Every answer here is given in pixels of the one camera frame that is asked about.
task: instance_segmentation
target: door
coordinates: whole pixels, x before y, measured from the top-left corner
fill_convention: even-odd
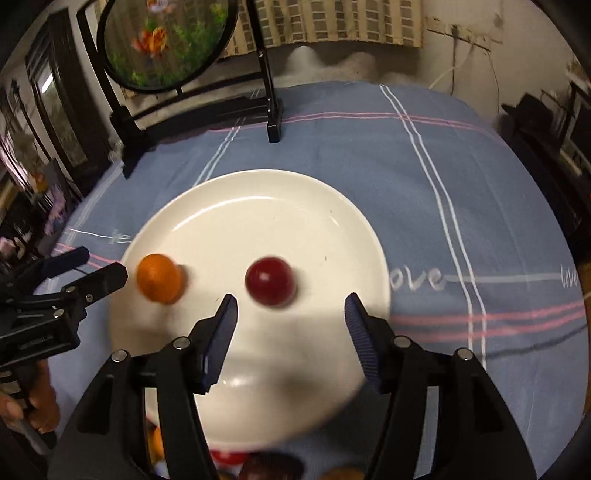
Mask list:
[[[83,195],[109,168],[109,141],[90,94],[67,9],[52,14],[25,60],[35,103],[61,162]]]

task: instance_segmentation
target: white plate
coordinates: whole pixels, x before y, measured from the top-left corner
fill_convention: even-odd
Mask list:
[[[144,298],[135,269],[150,253],[185,266],[189,284],[172,306]],[[292,304],[255,303],[244,275],[258,258],[285,258],[297,275]],[[249,451],[311,429],[338,412],[363,383],[343,305],[357,292],[372,315],[390,307],[388,268],[378,238],[344,195],[280,170],[233,173],[195,187],[162,208],[127,249],[125,288],[113,296],[113,349],[160,349],[212,316],[225,293],[238,324],[217,385],[196,395],[210,448]],[[155,391],[146,411],[158,422]]]

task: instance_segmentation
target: screw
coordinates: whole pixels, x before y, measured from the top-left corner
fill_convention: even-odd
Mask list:
[[[408,348],[413,344],[410,341],[410,338],[405,337],[404,335],[398,335],[398,336],[394,337],[394,340],[392,340],[392,343],[394,345],[396,345],[398,348]]]
[[[177,350],[185,350],[189,345],[191,345],[191,340],[189,340],[187,337],[178,337],[173,342],[173,347],[175,347]]]
[[[127,358],[127,352],[125,350],[117,350],[111,354],[111,360],[113,360],[116,364],[122,362]]]
[[[472,360],[472,357],[474,357],[474,354],[468,348],[460,348],[457,351],[457,355],[458,355],[458,357],[460,357],[464,361]]]

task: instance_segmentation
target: blue tablecloth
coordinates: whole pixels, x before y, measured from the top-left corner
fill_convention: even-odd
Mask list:
[[[255,168],[316,177],[345,194],[380,238],[395,331],[435,351],[472,348],[544,472],[581,419],[589,357],[573,260],[525,168],[467,105],[420,87],[330,82],[280,96],[278,144],[268,143],[264,123],[241,119],[159,145],[128,180],[114,164],[56,252],[86,246],[90,270],[118,260],[153,214],[212,177]],[[50,361],[61,428],[111,351],[108,300],[88,313],[81,346]],[[305,459],[307,480],[332,466],[366,465],[386,406],[364,387],[324,427],[278,449]],[[430,466],[435,416],[429,408],[417,474]]]

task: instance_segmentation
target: fluorescent light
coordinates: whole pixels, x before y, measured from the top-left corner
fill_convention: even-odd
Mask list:
[[[53,83],[53,75],[50,73],[49,77],[47,77],[47,80],[45,81],[45,83],[41,87],[41,93],[45,93],[52,83]]]

